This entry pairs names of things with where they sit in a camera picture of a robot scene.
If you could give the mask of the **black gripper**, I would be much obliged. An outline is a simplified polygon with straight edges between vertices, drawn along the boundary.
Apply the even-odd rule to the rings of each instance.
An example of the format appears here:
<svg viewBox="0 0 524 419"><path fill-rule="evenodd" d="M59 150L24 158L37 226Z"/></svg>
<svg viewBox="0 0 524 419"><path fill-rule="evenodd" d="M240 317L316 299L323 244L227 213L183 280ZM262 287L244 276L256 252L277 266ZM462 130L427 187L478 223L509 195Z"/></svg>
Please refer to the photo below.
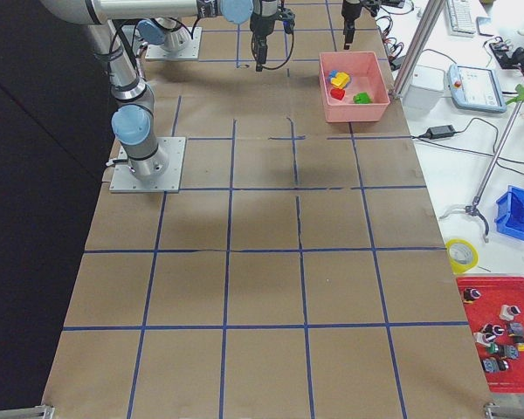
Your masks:
<svg viewBox="0 0 524 419"><path fill-rule="evenodd" d="M262 71L267 60L267 42L275 27L275 23L283 23L285 32L291 34L295 26L294 12L285 6L284 1L254 0L253 12L250 18L252 32L251 50L257 70Z"/></svg>
<svg viewBox="0 0 524 419"><path fill-rule="evenodd" d="M349 44L354 42L355 21L361 16L362 10L367 10L372 17L376 17L381 7L380 0L343 0L341 16L344 20L342 35L344 37L343 50L349 50Z"/></svg>

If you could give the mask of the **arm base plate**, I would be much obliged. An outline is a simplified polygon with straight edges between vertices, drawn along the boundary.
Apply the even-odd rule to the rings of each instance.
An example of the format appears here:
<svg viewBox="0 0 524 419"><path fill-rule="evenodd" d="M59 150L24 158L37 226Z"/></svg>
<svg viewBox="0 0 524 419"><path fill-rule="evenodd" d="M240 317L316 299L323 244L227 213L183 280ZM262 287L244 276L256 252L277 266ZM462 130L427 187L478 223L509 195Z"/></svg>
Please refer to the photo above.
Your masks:
<svg viewBox="0 0 524 419"><path fill-rule="evenodd" d="M145 58L147 61L194 61L198 60L202 39L202 28L188 32L184 26L178 31L153 30L143 34L148 47Z"/></svg>
<svg viewBox="0 0 524 419"><path fill-rule="evenodd" d="M132 160L122 145L111 159L109 190L113 193L178 193L181 186L185 137L158 137L158 149L144 161Z"/></svg>

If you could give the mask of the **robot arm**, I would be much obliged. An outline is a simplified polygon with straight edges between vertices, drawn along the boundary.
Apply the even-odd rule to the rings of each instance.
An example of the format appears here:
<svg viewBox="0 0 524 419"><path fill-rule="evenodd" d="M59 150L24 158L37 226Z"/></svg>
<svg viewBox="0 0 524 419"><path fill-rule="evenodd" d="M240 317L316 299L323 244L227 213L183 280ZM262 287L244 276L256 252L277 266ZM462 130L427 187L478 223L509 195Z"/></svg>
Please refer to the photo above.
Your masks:
<svg viewBox="0 0 524 419"><path fill-rule="evenodd" d="M186 140L158 137L154 132L155 97L139 74L125 46L121 27L139 23L141 36L168 50L177 38L186 46L194 40L182 18L224 17L233 24L248 22L253 35L256 69L267 58L267 38L280 21L293 32L294 13L279 1L44 1L55 17L84 27L94 56L109 78L119 108L111 119L123 157L109 162L110 189L116 192L176 192L180 187Z"/></svg>
<svg viewBox="0 0 524 419"><path fill-rule="evenodd" d="M345 50L354 42L355 21L363 10L368 10L375 17L381 7L380 1L344 1L341 6L343 18L343 36ZM198 1L196 3L198 21L217 16L227 21L241 25L248 22L256 46L265 46L267 37L272 34L275 23L283 23L284 31L293 33L294 13L285 6L283 1ZM173 26L163 23L158 18L142 19L137 24L141 37L151 45L164 46L169 50L169 38L173 37L176 44L183 46L194 39L194 28L188 28L182 21L169 17Z"/></svg>

